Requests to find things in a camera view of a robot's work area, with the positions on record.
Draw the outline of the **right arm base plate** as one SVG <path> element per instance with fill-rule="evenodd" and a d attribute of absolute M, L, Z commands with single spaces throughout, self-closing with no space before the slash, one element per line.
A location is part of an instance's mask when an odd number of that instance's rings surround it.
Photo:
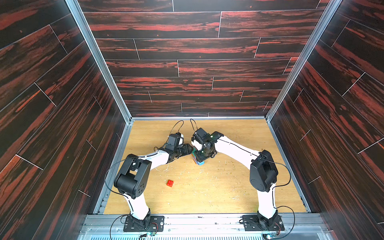
<path fill-rule="evenodd" d="M 282 232 L 285 230 L 282 218 L 275 213 L 271 218 L 260 215 L 243 215 L 239 221 L 246 232 Z"/>

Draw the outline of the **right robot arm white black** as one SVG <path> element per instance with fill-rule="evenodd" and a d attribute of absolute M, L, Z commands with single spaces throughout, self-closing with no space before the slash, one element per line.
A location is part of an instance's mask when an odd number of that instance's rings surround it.
<path fill-rule="evenodd" d="M 258 214 L 267 220 L 276 215 L 274 187 L 278 170 L 270 152 L 251 150 L 219 132 L 209 134 L 202 128 L 194 132 L 191 141 L 194 146 L 192 156 L 198 165 L 204 164 L 205 160 L 218 153 L 243 164 L 250 171 L 251 185 L 258 191 Z"/>

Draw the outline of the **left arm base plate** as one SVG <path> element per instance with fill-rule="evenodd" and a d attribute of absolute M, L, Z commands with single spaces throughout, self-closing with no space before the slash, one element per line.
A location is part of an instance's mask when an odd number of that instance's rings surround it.
<path fill-rule="evenodd" d="M 163 232 L 164 231 L 164 216 L 149 215 L 143 220 L 138 220 L 129 215 L 126 218 L 123 231 L 125 233 L 138 233 L 138 232 Z"/>

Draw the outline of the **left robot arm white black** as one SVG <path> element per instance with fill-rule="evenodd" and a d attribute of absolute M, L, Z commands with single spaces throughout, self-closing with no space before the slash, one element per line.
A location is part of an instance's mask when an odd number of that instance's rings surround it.
<path fill-rule="evenodd" d="M 114 187 L 127 200 L 134 220 L 144 221 L 151 214 L 144 191 L 152 169 L 188 156 L 193 147 L 184 142 L 181 133 L 171 134 L 165 144 L 154 153 L 136 156 L 129 154 L 114 180 Z"/>

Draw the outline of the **small red lego brick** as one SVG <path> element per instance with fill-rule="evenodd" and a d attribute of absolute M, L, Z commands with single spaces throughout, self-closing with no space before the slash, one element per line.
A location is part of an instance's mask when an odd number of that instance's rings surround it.
<path fill-rule="evenodd" d="M 173 184 L 174 184 L 174 181 L 172 181 L 172 180 L 168 180 L 168 182 L 167 182 L 167 186 L 172 187 Z"/>

